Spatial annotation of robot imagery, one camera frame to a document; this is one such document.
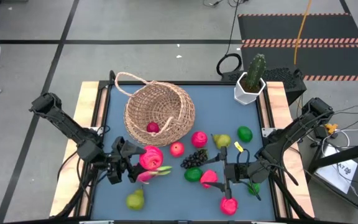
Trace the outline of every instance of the floor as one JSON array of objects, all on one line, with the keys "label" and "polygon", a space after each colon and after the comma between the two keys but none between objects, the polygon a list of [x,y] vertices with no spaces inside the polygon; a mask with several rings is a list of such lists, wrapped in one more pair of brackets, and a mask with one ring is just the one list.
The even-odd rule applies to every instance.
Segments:
[{"label": "floor", "polygon": [[[358,1],[346,0],[346,3],[358,25]],[[307,1],[299,0],[250,0],[239,6],[238,13],[302,13],[306,5]],[[68,23],[71,25],[68,33],[64,33],[72,7],[76,7],[72,10],[74,18]],[[310,12],[344,10],[339,0],[314,0]],[[0,93],[0,206],[19,154],[25,156],[23,152],[29,149],[20,176],[13,178],[13,182],[17,180],[16,189],[9,188],[14,193],[4,221],[41,219],[49,215],[67,140],[52,125],[42,119],[37,122],[28,112],[31,101],[42,89],[56,93],[63,101],[63,109],[72,116],[81,82],[105,80],[111,69],[135,73],[148,80],[219,80],[215,66],[227,44],[204,43],[209,39],[227,40],[233,15],[234,8],[226,1],[216,8],[203,6],[202,0],[4,1],[0,5],[0,39],[7,41],[1,45],[0,60],[0,89],[3,90]],[[167,44],[145,41],[63,46],[59,45],[62,37],[169,41]],[[199,41],[177,46],[180,39]],[[237,21],[233,39],[240,39]],[[28,41],[15,44],[10,40]],[[232,45],[230,52],[236,52],[238,47]],[[229,71],[235,63],[225,62],[223,70]],[[304,101],[317,96],[335,110],[358,104],[358,82],[306,82],[306,86]],[[292,105],[293,116],[295,111],[296,106]],[[358,115],[347,114],[335,116],[333,121],[345,127],[357,119]],[[30,126],[35,128],[34,135],[28,132]],[[358,132],[350,138],[352,144],[358,144]],[[25,139],[31,140],[29,147],[24,144],[29,142]],[[305,166],[314,153],[309,144],[307,139],[300,144]],[[309,189],[316,217],[358,223],[358,210],[316,182],[311,181]]]}]

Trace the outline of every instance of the yellow clamp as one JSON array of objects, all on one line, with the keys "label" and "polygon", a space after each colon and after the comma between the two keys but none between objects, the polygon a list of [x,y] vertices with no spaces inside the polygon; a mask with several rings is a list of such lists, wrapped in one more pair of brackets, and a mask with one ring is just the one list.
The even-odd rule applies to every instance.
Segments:
[{"label": "yellow clamp", "polygon": [[338,125],[337,124],[324,124],[324,127],[327,129],[328,134],[334,134]]},{"label": "yellow clamp", "polygon": [[244,152],[244,149],[240,146],[239,142],[235,142],[234,146],[240,151],[240,152]]}]

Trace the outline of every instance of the green pear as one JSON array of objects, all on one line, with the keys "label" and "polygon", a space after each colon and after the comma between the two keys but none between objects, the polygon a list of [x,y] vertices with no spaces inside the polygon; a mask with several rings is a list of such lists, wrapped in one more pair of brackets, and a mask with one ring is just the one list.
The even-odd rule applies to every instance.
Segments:
[{"label": "green pear", "polygon": [[231,138],[228,134],[214,134],[212,135],[212,138],[214,139],[215,145],[218,149],[223,146],[230,146]]},{"label": "green pear", "polygon": [[144,206],[143,189],[135,190],[133,194],[128,195],[126,203],[129,209],[141,210]]}]

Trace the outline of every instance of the blue table surface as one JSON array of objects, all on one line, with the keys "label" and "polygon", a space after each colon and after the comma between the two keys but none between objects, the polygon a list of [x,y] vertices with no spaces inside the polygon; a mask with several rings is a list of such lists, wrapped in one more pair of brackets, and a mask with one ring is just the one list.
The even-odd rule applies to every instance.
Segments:
[{"label": "blue table surface", "polygon": [[[243,106],[234,100],[234,86],[181,86],[190,95],[196,108],[196,119],[192,130],[180,141],[185,145],[185,155],[181,158],[173,158],[169,153],[169,146],[161,147],[164,153],[164,166],[172,166],[172,172],[166,176],[156,177],[150,180],[149,185],[144,185],[145,205],[140,211],[129,210],[126,207],[126,197],[139,189],[141,183],[130,183],[127,172],[122,175],[122,182],[111,185],[108,179],[102,180],[95,191],[92,220],[274,220],[272,198],[269,182],[266,180],[260,185],[262,201],[248,193],[244,184],[231,184],[233,197],[239,202],[239,208],[233,216],[224,215],[219,204],[223,197],[217,188],[204,189],[199,182],[187,182],[183,176],[185,169],[180,167],[182,160],[195,152],[191,144],[191,135],[195,131],[204,131],[208,134],[209,157],[214,157],[218,149],[214,145],[210,134],[228,134],[232,144],[228,148],[228,162],[235,162],[238,150],[234,142],[251,153],[250,161],[254,161],[254,154],[262,147],[262,137],[255,103]],[[123,85],[122,88],[133,93],[141,85]],[[128,97],[116,88],[112,88],[109,102],[109,112],[106,125],[110,126],[110,132],[104,137],[104,150],[111,151],[111,144],[118,136],[124,136],[133,143],[134,141],[124,126],[124,107]],[[253,132],[251,142],[244,143],[237,137],[237,128],[247,126]],[[245,162],[246,154],[240,161]],[[133,164],[139,161],[138,156],[131,159]],[[202,166],[201,169],[214,170],[223,181],[223,163],[216,162]]]}]

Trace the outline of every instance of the grape cluster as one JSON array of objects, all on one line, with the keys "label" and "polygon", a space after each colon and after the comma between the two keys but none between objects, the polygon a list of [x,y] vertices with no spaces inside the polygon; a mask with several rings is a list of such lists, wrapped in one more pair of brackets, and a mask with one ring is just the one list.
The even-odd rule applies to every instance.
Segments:
[{"label": "grape cluster", "polygon": [[186,159],[183,160],[180,166],[185,169],[190,169],[192,167],[201,166],[207,160],[208,160],[208,156],[206,153],[206,149],[200,149],[199,151],[186,157]]}]

